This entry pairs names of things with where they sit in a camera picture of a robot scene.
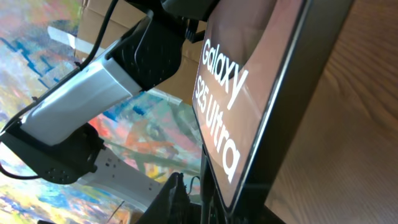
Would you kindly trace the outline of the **Samsung Galaxy smartphone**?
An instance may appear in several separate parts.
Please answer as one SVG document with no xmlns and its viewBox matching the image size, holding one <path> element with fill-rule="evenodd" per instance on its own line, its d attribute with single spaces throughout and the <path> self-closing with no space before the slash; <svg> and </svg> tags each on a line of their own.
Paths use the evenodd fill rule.
<svg viewBox="0 0 398 224">
<path fill-rule="evenodd" d="M 193 110 L 227 216 L 262 207 L 352 3 L 220 1 Z"/>
</svg>

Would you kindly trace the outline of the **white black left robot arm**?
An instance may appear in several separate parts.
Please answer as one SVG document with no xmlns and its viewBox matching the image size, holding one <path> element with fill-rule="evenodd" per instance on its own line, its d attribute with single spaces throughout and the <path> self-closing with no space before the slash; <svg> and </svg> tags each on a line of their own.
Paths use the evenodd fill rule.
<svg viewBox="0 0 398 224">
<path fill-rule="evenodd" d="M 104 145 L 90 120 L 173 76 L 181 64 L 183 43 L 204 39 L 197 26 L 208 20 L 216 1 L 132 5 L 144 18 L 99 53 L 116 7 L 112 2 L 88 58 L 12 117 L 1 131 L 1 142 L 34 171 L 35 179 L 101 188 L 141 210 L 160 202 L 186 207 L 190 201 L 181 174 L 160 184 L 139 172 Z"/>
</svg>

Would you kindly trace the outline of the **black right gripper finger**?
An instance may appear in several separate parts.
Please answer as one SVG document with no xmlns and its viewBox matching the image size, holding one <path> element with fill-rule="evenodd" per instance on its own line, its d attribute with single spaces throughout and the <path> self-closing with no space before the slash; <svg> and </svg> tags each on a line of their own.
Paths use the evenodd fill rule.
<svg viewBox="0 0 398 224">
<path fill-rule="evenodd" d="M 136 224 L 189 224 L 190 199 L 183 174 L 174 172 Z"/>
</svg>

